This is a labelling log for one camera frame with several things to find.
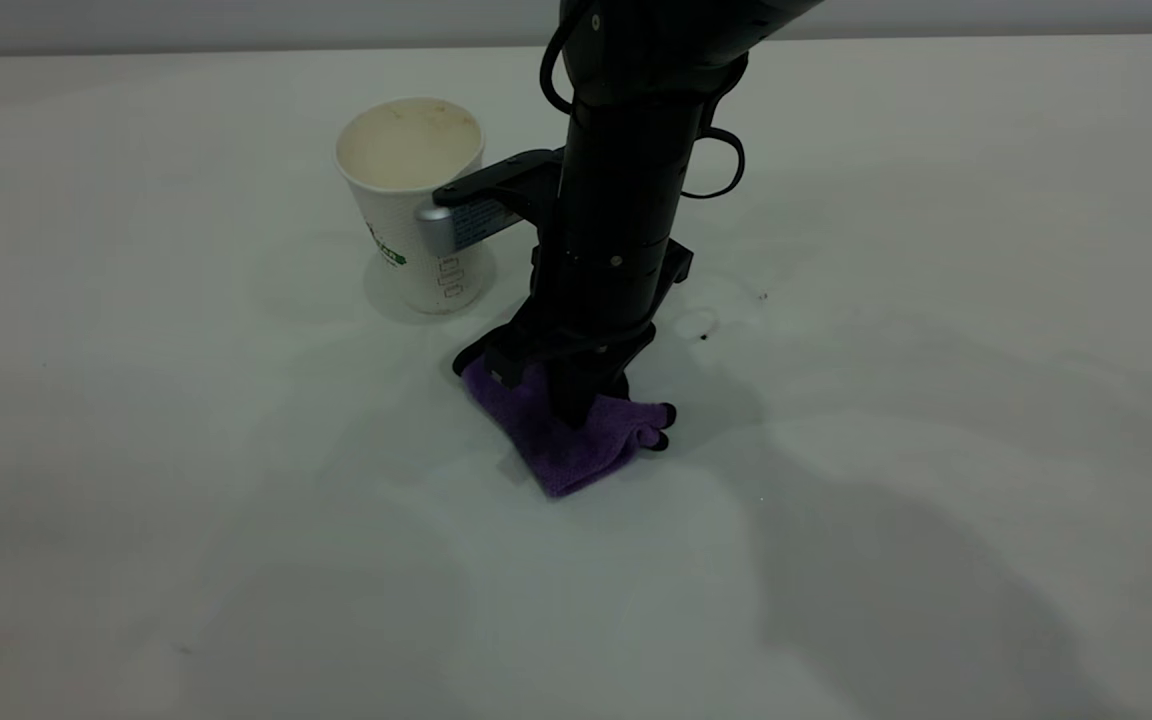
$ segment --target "paper cup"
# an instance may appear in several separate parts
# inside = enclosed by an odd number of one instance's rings
[[[338,138],[338,168],[387,265],[392,290],[420,313],[454,313],[483,290],[483,247],[435,258],[416,209],[453,179],[483,167],[483,128],[460,105],[403,97],[376,105]]]

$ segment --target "wall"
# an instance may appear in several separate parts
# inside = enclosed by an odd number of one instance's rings
[[[558,0],[0,0],[0,54],[536,45]],[[827,0],[788,36],[1152,32],[1152,0]]]

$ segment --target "purple cloth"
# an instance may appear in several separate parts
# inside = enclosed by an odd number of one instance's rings
[[[529,366],[508,389],[484,367],[483,357],[462,374],[473,400],[492,415],[548,497],[568,497],[623,468],[641,447],[655,447],[669,424],[667,406],[594,397],[585,427],[573,430],[550,412],[545,369]]]

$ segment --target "white tabletop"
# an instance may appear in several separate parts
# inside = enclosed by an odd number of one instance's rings
[[[532,233],[407,313],[332,165],[561,145],[538,61],[0,59],[0,717],[1152,717],[1152,37],[757,50],[673,447],[559,502],[448,369]]]

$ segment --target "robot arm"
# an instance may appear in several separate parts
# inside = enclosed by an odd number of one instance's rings
[[[579,427],[593,397],[626,396],[626,366],[652,342],[653,314],[687,278],[670,240],[691,149],[740,82],[748,51],[820,0],[563,0],[541,88],[571,115],[567,145],[508,159],[434,192],[446,209],[499,202],[535,223],[531,293],[511,321],[457,358],[479,355],[513,387],[544,363],[550,404]],[[558,54],[575,96],[553,91]]]

